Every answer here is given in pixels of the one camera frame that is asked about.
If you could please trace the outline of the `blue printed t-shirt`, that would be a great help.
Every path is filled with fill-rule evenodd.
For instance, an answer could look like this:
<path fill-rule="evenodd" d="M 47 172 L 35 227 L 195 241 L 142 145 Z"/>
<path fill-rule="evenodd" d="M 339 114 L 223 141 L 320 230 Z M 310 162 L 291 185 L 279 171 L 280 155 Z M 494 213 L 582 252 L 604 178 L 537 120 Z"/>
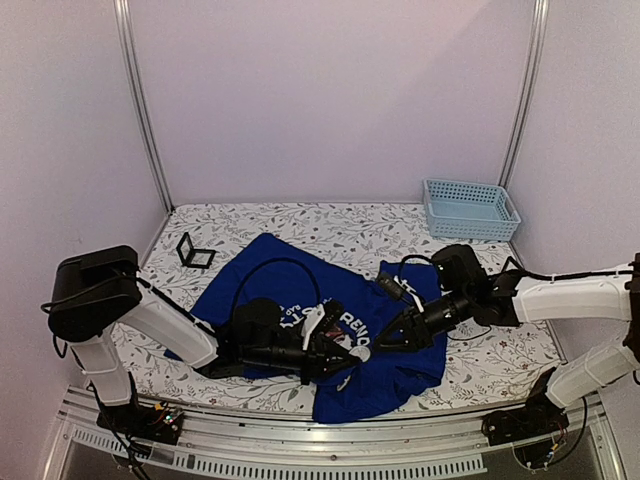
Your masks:
<path fill-rule="evenodd" d="M 349 351 L 366 346 L 371 357 L 315 383 L 314 421 L 340 424 L 386 414 L 441 384 L 445 335 L 416 353 L 374 352 L 375 338 L 404 304 L 392 300 L 374 281 L 268 233 L 257 236 L 222 267 L 190 312 L 212 327 L 221 327 L 233 307 L 267 298 L 279 304 L 281 325 L 289 327 L 302 322 L 318 294 L 344 307 L 329 338 Z"/>

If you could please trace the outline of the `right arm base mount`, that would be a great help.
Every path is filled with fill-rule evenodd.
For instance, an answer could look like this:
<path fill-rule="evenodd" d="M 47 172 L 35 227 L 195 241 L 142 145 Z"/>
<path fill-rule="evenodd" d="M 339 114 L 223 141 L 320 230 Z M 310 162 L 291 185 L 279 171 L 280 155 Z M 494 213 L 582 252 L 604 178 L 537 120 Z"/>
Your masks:
<path fill-rule="evenodd" d="M 528 469 L 548 467 L 560 448 L 569 426 L 563 407 L 557 407 L 546 396 L 547 384 L 556 368 L 544 372 L 534 383 L 522 407 L 496 410 L 482 418 L 481 432 L 490 446 L 527 440 L 558 432 L 558 440 L 517 447 L 516 460 Z"/>

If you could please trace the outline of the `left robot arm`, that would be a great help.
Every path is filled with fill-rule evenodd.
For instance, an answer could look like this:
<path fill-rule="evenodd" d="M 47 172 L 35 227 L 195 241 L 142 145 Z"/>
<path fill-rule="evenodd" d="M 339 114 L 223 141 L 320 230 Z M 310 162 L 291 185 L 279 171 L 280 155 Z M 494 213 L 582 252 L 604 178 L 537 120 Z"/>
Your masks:
<path fill-rule="evenodd" d="M 212 379 L 264 367 L 293 372 L 308 384 L 360 362 L 326 335 L 344 311 L 338 301 L 319 303 L 300 324 L 284 327 L 277 303 L 257 298 L 233 308 L 223 326 L 211 327 L 142 277 L 138 254 L 127 245 L 63 260 L 52 297 L 41 309 L 51 333 L 69 345 L 99 401 L 128 434 L 141 433 L 149 415 L 136 402 L 135 382 L 113 343 L 117 323 L 149 336 Z"/>

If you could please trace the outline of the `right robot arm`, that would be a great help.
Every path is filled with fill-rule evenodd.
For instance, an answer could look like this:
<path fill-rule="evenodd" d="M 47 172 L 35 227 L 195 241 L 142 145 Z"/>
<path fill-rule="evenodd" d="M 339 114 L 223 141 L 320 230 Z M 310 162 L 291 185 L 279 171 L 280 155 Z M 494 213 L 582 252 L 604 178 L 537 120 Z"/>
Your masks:
<path fill-rule="evenodd" d="M 415 296 L 378 335 L 374 350 L 408 353 L 430 348 L 437 335 L 468 319 L 496 327 L 562 319 L 627 323 L 625 335 L 538 378 L 517 415 L 524 435 L 539 435 L 574 401 L 638 370 L 638 261 L 609 270 L 541 275 L 508 260 L 501 272 L 489 274 L 474 250 L 463 244 L 447 246 L 428 261 L 444 296 L 429 303 Z"/>

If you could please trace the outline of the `round light blue brooch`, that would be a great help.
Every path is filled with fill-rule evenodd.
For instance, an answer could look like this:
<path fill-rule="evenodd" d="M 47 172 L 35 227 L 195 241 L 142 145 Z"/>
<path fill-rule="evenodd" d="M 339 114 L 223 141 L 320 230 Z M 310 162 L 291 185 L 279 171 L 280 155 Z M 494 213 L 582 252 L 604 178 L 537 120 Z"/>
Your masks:
<path fill-rule="evenodd" d="M 349 354 L 362 362 L 367 362 L 371 357 L 371 351 L 366 346 L 356 346 L 349 351 Z"/>

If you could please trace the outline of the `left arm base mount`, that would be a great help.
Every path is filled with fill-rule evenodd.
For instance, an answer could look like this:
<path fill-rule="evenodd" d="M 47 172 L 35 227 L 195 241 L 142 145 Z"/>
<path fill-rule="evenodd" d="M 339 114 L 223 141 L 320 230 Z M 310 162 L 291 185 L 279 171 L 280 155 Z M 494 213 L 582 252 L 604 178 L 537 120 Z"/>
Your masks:
<path fill-rule="evenodd" d="M 175 446 L 182 433 L 184 411 L 179 407 L 159 409 L 141 405 L 133 398 L 126 405 L 106 406 L 97 400 L 97 425 L 134 439 Z"/>

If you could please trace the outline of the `light blue plastic basket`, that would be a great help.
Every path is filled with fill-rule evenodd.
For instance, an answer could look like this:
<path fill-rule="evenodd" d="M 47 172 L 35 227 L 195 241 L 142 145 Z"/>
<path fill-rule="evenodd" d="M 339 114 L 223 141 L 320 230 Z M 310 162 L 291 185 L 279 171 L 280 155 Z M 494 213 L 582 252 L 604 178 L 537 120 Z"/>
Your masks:
<path fill-rule="evenodd" d="M 509 242 L 521 224 L 501 186 L 424 179 L 423 204 L 432 237 Z"/>

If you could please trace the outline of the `black brooch box yellow brooch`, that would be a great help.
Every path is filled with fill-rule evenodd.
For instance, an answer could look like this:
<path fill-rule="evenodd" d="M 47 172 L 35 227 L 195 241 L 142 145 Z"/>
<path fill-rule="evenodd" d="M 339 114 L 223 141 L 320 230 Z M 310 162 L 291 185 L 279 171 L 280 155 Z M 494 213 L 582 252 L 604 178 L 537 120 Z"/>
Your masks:
<path fill-rule="evenodd" d="M 209 269 L 216 255 L 214 249 L 196 248 L 188 232 L 182 234 L 176 251 L 181 264 L 193 269 Z"/>

